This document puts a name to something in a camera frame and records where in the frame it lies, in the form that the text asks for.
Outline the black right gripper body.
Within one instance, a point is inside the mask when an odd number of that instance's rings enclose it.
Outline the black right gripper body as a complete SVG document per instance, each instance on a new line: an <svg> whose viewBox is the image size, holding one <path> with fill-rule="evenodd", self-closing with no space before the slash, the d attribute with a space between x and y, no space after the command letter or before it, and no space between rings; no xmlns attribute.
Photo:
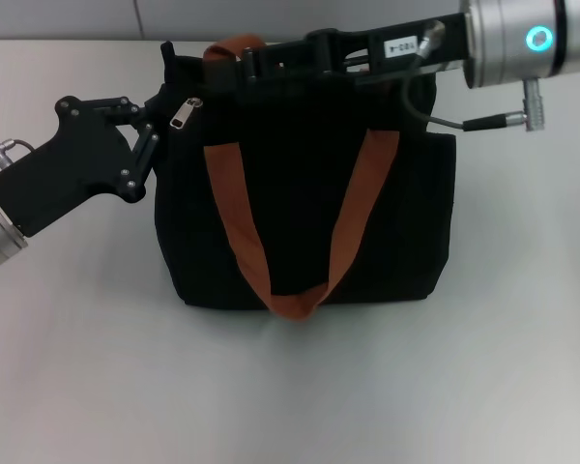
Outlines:
<svg viewBox="0 0 580 464"><path fill-rule="evenodd" d="M426 33L442 26L441 35L429 41L427 56L418 69L435 73L470 57L467 17L448 14L359 32L321 29L306 35L316 44L316 64L321 71L358 80L398 78L419 57Z"/></svg>

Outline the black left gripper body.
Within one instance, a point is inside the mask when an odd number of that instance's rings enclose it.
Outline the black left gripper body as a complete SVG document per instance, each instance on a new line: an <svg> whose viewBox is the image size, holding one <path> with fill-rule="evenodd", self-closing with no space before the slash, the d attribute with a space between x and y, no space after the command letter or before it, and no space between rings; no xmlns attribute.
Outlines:
<svg viewBox="0 0 580 464"><path fill-rule="evenodd" d="M137 128L81 127L81 102L73 96L59 100L55 135L0 171L0 208L25 237L96 195L112 194L132 204L146 193L145 185L131 187Z"/></svg>

